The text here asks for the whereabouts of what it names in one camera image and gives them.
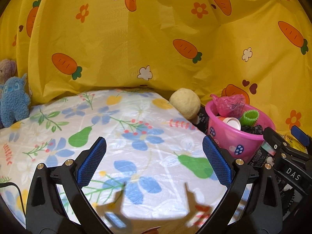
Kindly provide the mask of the black plastic bag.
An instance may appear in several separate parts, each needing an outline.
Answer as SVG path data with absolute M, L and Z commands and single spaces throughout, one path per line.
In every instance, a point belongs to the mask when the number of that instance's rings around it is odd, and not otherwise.
M 244 125 L 241 127 L 241 131 L 253 135 L 262 135 L 263 127 L 261 125 L 255 126 Z

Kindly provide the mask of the pink plastic trash bucket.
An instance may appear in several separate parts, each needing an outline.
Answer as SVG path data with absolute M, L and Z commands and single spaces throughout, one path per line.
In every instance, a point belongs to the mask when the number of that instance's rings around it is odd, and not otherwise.
M 262 135 L 254 135 L 237 130 L 218 118 L 213 101 L 205 106 L 208 119 L 207 135 L 210 135 L 219 147 L 226 149 L 235 158 L 249 162 L 264 142 Z

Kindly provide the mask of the white orange paper cup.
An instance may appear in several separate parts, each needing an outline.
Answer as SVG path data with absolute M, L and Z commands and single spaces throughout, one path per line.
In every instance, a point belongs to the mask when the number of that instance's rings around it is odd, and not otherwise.
M 221 117 L 217 116 L 217 118 L 222 121 L 223 123 L 235 128 L 236 130 L 241 130 L 241 123 L 237 118 L 234 117 Z

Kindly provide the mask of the pink plastic bag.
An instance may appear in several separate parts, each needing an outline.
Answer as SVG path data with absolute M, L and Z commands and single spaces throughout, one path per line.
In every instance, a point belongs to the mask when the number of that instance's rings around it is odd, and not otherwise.
M 218 97 L 211 94 L 212 101 L 221 117 L 239 118 L 245 106 L 245 97 L 242 94 Z

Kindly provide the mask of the black printed box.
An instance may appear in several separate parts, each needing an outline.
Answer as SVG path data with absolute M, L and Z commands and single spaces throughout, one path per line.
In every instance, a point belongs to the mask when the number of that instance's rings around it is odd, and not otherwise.
M 263 112 L 259 112 L 260 116 L 258 121 L 256 122 L 256 125 L 261 125 L 263 129 L 266 127 L 275 128 L 273 122 L 271 119 Z M 208 115 L 206 113 L 206 110 L 203 106 L 201 106 L 199 113 L 198 113 L 198 119 L 199 122 L 196 125 L 197 128 L 199 128 L 200 131 L 207 134 L 208 130 Z M 247 162 L 248 164 L 252 166 L 263 166 L 265 163 L 274 164 L 273 157 L 268 153 L 269 147 L 265 149 L 265 142 L 262 143 L 260 148 L 256 151 L 256 153 L 253 155 L 252 159 Z

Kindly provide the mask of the floral plastic bed sheet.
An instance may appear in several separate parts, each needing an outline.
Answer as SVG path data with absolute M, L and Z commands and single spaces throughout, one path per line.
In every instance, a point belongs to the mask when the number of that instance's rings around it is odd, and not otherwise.
M 1 196 L 20 221 L 38 164 L 59 166 L 98 139 L 106 154 L 83 192 L 114 233 L 195 233 L 226 192 L 204 134 L 160 95 L 104 90 L 35 106 L 1 130 Z

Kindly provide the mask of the cream plush ball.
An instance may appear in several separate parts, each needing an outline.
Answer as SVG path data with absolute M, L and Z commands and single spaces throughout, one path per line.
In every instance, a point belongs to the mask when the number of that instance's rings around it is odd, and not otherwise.
M 171 95 L 169 102 L 187 120 L 195 118 L 200 110 L 200 99 L 190 89 L 178 89 Z

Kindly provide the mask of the yellow carrot print curtain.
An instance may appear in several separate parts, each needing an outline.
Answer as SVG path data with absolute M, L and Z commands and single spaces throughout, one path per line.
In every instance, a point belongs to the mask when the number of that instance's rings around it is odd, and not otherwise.
M 1 0 L 1 58 L 32 103 L 117 87 L 243 90 L 279 131 L 311 132 L 305 0 Z

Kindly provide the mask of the blue plush monster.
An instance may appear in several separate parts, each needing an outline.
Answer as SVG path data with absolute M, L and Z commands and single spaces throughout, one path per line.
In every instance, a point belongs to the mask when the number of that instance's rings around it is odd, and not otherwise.
M 1 85 L 1 122 L 5 128 L 29 116 L 30 97 L 25 91 L 27 74 L 11 77 Z

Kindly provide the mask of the purple teddy bear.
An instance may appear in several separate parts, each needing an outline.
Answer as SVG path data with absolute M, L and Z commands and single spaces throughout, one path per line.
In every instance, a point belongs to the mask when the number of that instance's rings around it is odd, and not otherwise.
M 6 83 L 8 79 L 17 73 L 17 65 L 14 60 L 4 59 L 0 62 L 0 83 Z

